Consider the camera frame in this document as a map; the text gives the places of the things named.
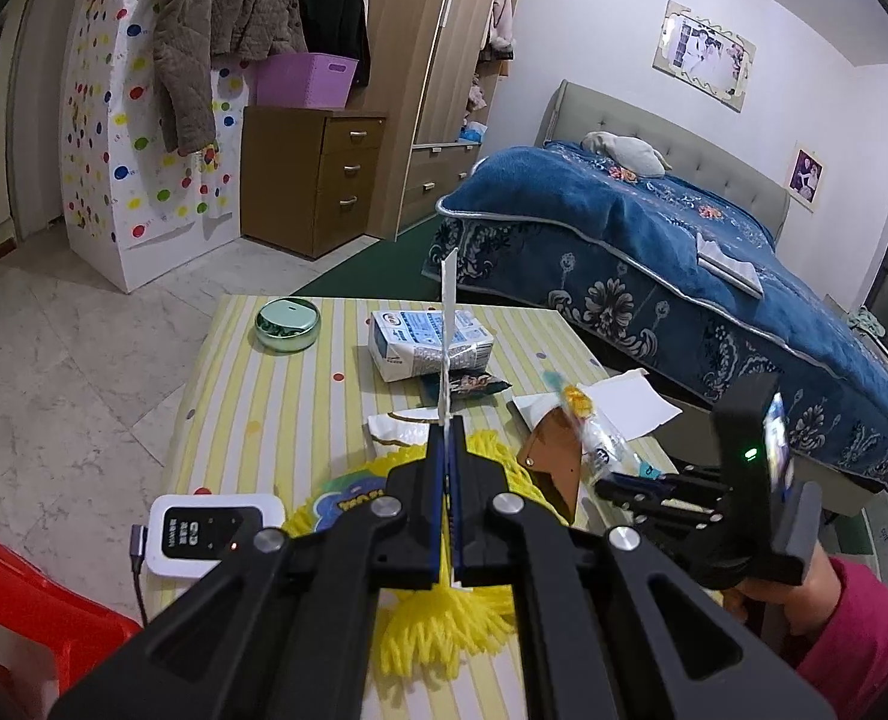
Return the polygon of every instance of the blue bedspread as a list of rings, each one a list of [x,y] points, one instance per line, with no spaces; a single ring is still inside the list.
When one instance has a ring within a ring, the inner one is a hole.
[[[490,156],[438,211],[425,274],[458,247],[462,288],[556,308],[708,402],[778,371],[793,447],[888,487],[887,372],[742,209],[551,142]],[[753,262],[763,299],[697,264],[698,230]]]

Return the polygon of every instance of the picture frame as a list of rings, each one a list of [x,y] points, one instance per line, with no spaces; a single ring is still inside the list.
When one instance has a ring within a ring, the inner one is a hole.
[[[745,37],[668,1],[652,66],[740,113],[756,53]]]
[[[827,183],[827,165],[810,148],[798,143],[794,147],[784,188],[788,194],[814,213],[821,188]]]

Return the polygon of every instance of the brown leather pouch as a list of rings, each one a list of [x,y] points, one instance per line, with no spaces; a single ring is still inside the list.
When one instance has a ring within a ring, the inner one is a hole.
[[[530,472],[548,503],[573,524],[580,483],[580,440],[559,406],[534,426],[517,461]]]

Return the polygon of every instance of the pink plastic basket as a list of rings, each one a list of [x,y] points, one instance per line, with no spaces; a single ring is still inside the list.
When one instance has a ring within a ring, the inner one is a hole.
[[[258,105],[344,108],[358,60],[328,53],[279,53],[258,64]]]

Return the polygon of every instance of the red chair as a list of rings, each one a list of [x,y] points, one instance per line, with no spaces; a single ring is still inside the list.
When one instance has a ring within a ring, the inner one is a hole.
[[[1,543],[0,625],[52,652],[61,693],[140,630],[134,620],[47,579]]]

